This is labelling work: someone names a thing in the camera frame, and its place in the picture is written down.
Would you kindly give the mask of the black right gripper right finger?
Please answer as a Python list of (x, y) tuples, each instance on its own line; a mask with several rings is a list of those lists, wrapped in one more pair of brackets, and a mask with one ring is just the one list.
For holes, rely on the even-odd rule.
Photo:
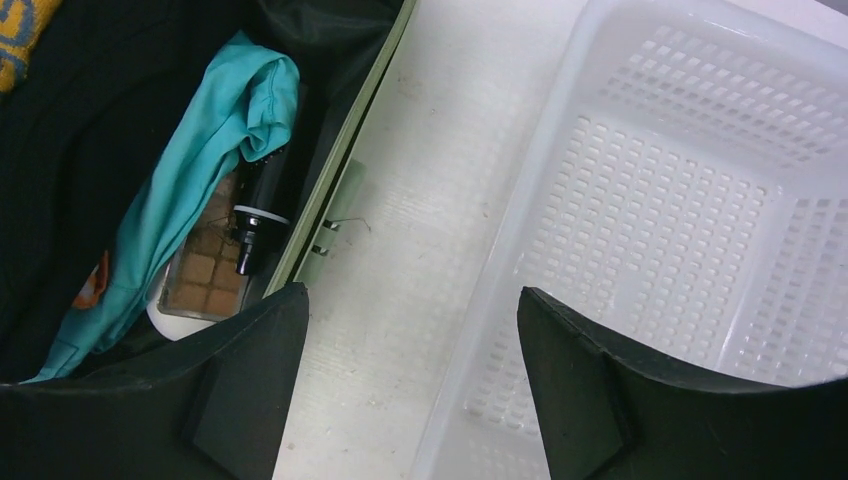
[(676, 359), (535, 287), (517, 328), (554, 479), (843, 479), (847, 383), (782, 387)]

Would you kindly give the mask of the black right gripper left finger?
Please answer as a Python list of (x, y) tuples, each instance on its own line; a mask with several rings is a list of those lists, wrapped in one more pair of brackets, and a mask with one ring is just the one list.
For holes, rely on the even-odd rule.
[(269, 479), (309, 322), (291, 283), (77, 379), (1, 390), (5, 479)]

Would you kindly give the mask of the white perforated plastic basket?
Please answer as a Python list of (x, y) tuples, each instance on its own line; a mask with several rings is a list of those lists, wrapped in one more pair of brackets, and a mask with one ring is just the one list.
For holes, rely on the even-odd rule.
[(545, 479), (516, 326), (538, 286), (684, 361), (847, 372), (847, 20), (591, 1), (422, 437), (415, 479)]

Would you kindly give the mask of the green hard-shell suitcase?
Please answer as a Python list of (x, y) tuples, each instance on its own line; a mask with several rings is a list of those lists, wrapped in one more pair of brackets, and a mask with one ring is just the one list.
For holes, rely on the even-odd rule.
[(361, 115), (359, 101), (372, 93), (385, 52), (395, 44), (396, 24), (408, 17), (410, 6), (405, 1), (245, 2), (237, 32), (286, 54), (300, 73), (294, 131), (283, 146), (288, 150), (282, 190), (293, 195), (294, 208), (302, 213), (311, 190), (349, 144), (351, 126)]

